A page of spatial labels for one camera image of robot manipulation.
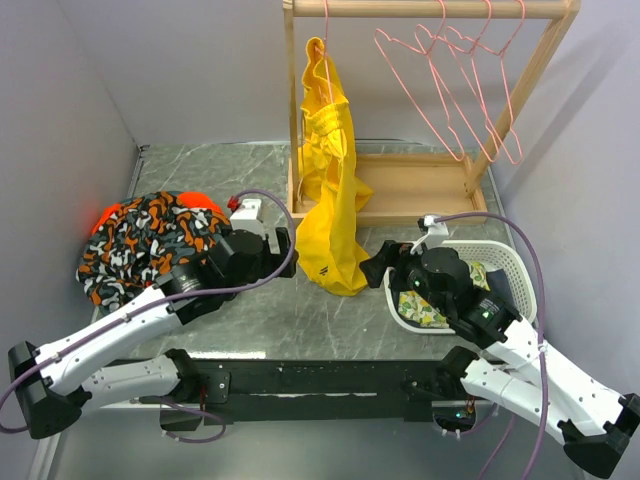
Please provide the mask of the orange camouflage shorts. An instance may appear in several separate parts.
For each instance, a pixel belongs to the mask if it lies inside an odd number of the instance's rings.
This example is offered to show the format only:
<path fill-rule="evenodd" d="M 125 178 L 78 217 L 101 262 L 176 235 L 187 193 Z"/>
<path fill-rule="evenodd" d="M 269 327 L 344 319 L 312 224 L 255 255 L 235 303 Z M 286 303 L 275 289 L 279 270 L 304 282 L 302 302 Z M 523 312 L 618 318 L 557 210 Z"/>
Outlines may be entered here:
<path fill-rule="evenodd" d="M 231 229 L 224 212 L 186 207 L 178 193 L 128 198 L 90 235 L 76 279 L 101 314 L 129 303 L 157 277 L 213 248 Z"/>

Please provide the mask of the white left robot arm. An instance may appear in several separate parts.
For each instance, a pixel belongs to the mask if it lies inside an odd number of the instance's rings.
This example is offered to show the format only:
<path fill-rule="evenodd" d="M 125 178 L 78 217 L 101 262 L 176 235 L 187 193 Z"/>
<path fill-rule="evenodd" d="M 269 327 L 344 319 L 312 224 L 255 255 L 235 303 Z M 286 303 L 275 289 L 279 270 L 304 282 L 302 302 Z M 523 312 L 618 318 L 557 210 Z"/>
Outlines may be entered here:
<path fill-rule="evenodd" d="M 218 310 L 246 290 L 296 271 L 295 235 L 276 230 L 278 252 L 267 236 L 230 230 L 204 253 L 159 276 L 124 306 L 58 341 L 21 342 L 8 353 L 12 383 L 34 439 L 60 433 L 83 413 L 148 398 L 177 405 L 199 396 L 203 380 L 183 349 L 119 365 L 129 349 Z"/>

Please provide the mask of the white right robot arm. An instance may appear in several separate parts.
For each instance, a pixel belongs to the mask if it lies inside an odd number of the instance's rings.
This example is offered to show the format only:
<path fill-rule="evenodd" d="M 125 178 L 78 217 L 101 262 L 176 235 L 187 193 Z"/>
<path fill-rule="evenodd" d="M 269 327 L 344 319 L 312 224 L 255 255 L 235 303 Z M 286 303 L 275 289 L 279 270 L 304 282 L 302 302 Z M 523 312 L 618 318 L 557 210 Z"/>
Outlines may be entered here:
<path fill-rule="evenodd" d="M 639 397 L 594 380 L 539 339 L 532 283 L 519 255 L 496 241 L 446 241 L 426 248 L 387 240 L 360 264 L 368 285 L 415 292 L 457 336 L 429 390 L 489 400 L 542 425 L 585 472 L 612 476 L 639 426 Z"/>

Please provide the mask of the yellow shorts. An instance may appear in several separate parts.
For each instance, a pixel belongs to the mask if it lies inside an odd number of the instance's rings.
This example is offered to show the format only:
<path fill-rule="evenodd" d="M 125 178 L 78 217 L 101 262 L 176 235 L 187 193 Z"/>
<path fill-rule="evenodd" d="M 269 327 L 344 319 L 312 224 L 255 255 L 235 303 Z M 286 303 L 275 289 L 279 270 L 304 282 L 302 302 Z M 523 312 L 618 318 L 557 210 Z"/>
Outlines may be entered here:
<path fill-rule="evenodd" d="M 356 214 L 373 190 L 356 177 L 350 105 L 333 60 L 321 38 L 309 39 L 306 51 L 298 167 L 300 193 L 315 205 L 296 230 L 298 265 L 329 293 L 354 296 L 367 286 L 359 264 L 369 258 L 356 241 Z"/>

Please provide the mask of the bright orange shorts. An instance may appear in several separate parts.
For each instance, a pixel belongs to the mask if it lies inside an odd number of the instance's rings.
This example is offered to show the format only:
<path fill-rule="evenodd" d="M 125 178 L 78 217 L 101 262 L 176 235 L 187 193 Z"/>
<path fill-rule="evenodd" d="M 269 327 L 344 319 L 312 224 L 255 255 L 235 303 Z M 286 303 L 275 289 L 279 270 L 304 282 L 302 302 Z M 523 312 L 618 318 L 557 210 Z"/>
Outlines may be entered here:
<path fill-rule="evenodd" d="M 223 210 L 213 202 L 206 194 L 200 192 L 179 192 L 177 194 L 178 199 L 189 208 L 206 208 L 216 213 L 223 213 Z M 107 219 L 116 212 L 121 206 L 125 204 L 125 201 L 122 203 L 116 203 L 111 206 L 108 206 L 104 209 L 100 219 L 94 225 L 91 234 L 95 234 L 99 228 L 107 221 Z"/>

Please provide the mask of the lemon print cloth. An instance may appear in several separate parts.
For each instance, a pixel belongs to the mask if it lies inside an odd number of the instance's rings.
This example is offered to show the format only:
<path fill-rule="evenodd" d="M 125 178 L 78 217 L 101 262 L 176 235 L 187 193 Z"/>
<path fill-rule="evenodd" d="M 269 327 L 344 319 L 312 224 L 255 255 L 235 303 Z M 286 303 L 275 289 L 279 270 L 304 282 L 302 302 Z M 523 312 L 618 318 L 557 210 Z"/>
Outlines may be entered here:
<path fill-rule="evenodd" d="M 470 278 L 474 286 L 489 291 L 487 271 L 480 262 L 469 263 Z M 399 293 L 397 302 L 399 316 L 411 325 L 422 329 L 447 329 L 445 317 L 414 291 Z"/>

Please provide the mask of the wooden clothes rack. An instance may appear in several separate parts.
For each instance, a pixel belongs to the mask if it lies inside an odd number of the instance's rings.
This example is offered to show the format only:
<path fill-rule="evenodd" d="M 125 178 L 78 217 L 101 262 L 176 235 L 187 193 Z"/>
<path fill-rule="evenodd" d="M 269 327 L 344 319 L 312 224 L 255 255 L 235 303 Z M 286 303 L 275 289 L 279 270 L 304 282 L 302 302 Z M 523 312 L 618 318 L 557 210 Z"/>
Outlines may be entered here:
<path fill-rule="evenodd" d="M 294 21 L 298 17 L 413 18 L 430 25 L 441 18 L 440 1 L 287 1 L 283 5 L 285 45 L 288 55 L 287 75 L 290 88 L 289 128 L 291 157 L 289 160 L 288 207 L 301 222 L 315 203 L 301 195 L 298 151 L 304 142 L 301 102 L 304 89 L 303 71 L 296 68 Z M 448 19 L 465 33 L 481 25 L 486 8 L 484 1 L 444 1 Z M 492 1 L 493 19 L 483 37 L 489 47 L 500 48 L 517 25 L 518 6 L 509 1 Z M 549 64 L 576 17 L 580 5 L 576 1 L 524 1 L 526 19 L 505 57 L 506 73 L 511 88 L 515 120 Z M 356 214 L 357 226 L 408 226 L 425 214 L 451 215 L 485 211 L 487 208 L 481 182 L 495 161 L 510 163 L 504 153 L 496 155 L 487 134 L 481 139 L 487 147 L 479 151 L 459 116 L 451 110 L 459 139 L 454 140 L 446 127 L 440 97 L 433 83 L 428 63 L 417 48 L 414 29 L 401 38 L 382 29 L 373 33 L 373 41 L 365 54 L 374 62 L 376 81 L 392 80 L 391 94 L 373 101 L 373 116 L 400 125 L 399 109 L 408 108 L 412 119 L 421 119 L 434 148 L 427 153 L 366 154 L 356 148 L 356 177 L 373 190 L 373 196 Z M 346 78 L 344 43 L 321 38 L 325 53 L 333 60 L 342 88 L 349 101 L 351 117 L 356 105 L 355 85 Z M 507 132 L 508 115 L 499 62 L 482 51 L 476 57 L 489 115 L 497 122 L 498 132 Z M 357 123 L 353 119 L 354 133 Z"/>

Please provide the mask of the white plastic basket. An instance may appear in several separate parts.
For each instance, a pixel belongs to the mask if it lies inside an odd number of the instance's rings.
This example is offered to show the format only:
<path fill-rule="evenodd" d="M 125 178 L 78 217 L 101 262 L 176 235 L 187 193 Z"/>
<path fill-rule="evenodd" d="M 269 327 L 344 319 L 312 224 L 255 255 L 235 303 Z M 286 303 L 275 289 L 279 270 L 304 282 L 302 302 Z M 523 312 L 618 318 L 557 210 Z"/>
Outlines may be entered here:
<path fill-rule="evenodd" d="M 486 271 L 503 269 L 509 280 L 515 304 L 519 313 L 529 322 L 534 323 L 537 317 L 537 304 L 532 281 L 524 262 L 517 252 L 506 244 L 493 240 L 447 240 L 442 247 L 457 251 L 461 260 L 480 262 Z M 383 289 L 387 306 L 393 320 L 403 329 L 419 335 L 454 335 L 451 328 L 422 329 L 416 324 L 404 321 L 397 312 L 399 293 L 391 289 L 392 268 L 388 268 L 383 277 Z"/>

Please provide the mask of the dark navy cloth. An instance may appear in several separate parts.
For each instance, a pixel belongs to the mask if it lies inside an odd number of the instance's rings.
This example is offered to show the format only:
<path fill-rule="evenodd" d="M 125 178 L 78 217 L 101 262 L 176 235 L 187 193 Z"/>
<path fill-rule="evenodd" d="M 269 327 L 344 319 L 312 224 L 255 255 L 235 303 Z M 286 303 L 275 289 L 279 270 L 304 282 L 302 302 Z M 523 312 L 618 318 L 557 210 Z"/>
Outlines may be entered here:
<path fill-rule="evenodd" d="M 508 277 L 503 269 L 487 271 L 486 281 L 491 292 L 494 292 L 503 300 L 515 304 Z"/>

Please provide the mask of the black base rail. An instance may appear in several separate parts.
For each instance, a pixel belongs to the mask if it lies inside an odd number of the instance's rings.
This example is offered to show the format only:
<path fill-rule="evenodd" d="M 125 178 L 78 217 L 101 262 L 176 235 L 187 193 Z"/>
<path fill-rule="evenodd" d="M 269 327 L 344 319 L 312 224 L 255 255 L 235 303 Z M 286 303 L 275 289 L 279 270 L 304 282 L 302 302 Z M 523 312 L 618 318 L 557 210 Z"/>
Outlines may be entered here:
<path fill-rule="evenodd" d="M 171 400 L 228 424 L 396 418 L 467 435 L 497 413 L 433 360 L 198 359 L 194 367 L 195 379 Z"/>

